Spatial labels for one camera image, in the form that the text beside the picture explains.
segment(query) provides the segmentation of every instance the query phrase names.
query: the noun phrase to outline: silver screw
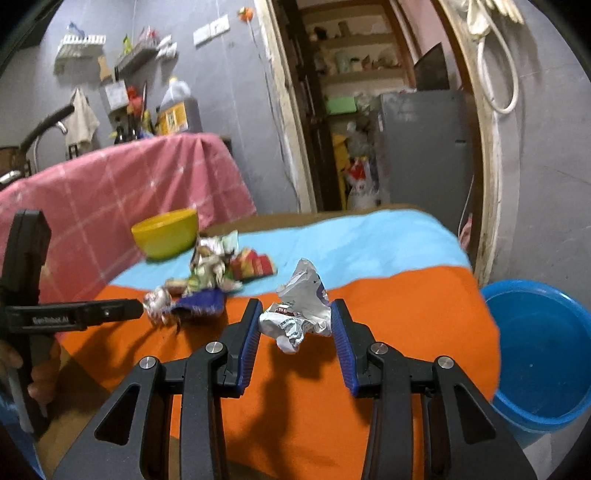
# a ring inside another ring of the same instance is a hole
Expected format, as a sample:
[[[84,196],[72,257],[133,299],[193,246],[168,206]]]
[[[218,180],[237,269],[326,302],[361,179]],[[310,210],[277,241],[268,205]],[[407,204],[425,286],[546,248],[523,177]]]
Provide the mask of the silver screw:
[[[222,342],[209,342],[205,346],[205,350],[207,350],[207,353],[219,353],[222,351],[222,349],[223,349]]]
[[[371,351],[376,355],[383,355],[388,351],[388,345],[382,342],[377,342],[371,346]]]
[[[139,361],[139,365],[144,370],[147,370],[156,365],[156,359],[153,356],[145,356]]]
[[[449,358],[448,356],[440,356],[437,359],[437,363],[439,364],[439,366],[441,368],[449,369],[449,368],[453,367],[453,360],[451,358]]]

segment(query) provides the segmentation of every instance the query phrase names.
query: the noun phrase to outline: white electrical outlet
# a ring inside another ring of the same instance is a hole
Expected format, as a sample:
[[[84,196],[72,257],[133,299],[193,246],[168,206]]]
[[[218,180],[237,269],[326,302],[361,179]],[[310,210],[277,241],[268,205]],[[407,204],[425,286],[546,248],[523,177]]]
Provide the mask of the white electrical outlet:
[[[212,37],[210,25],[207,24],[204,27],[198,28],[193,32],[193,43],[196,47],[205,43]]]
[[[215,37],[230,30],[230,20],[227,15],[214,20],[209,24],[211,36]]]

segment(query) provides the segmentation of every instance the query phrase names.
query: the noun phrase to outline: yellow bowl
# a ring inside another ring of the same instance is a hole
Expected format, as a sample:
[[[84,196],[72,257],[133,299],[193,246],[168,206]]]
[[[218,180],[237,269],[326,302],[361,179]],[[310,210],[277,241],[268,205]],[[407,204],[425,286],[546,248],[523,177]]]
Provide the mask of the yellow bowl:
[[[174,257],[195,245],[199,218],[187,208],[163,213],[131,228],[135,243],[152,260]]]

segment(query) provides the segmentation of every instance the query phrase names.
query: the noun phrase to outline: wooden door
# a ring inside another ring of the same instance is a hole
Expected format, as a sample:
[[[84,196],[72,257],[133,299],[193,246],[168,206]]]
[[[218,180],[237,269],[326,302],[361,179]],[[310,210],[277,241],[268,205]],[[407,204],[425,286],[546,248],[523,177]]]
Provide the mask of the wooden door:
[[[316,206],[319,211],[341,210],[332,135],[310,39],[296,0],[277,0],[275,11],[304,131]]]

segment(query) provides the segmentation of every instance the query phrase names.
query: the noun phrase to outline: pink tablecloth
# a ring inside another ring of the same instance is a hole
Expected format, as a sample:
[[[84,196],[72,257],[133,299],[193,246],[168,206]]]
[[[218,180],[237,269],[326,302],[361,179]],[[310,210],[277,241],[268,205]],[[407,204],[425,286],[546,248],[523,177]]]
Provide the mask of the pink tablecloth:
[[[0,192],[0,262],[15,212],[41,209],[53,233],[41,301],[92,299],[142,257],[133,224],[185,207],[197,208],[200,228],[256,213],[217,136],[158,137],[92,152]]]

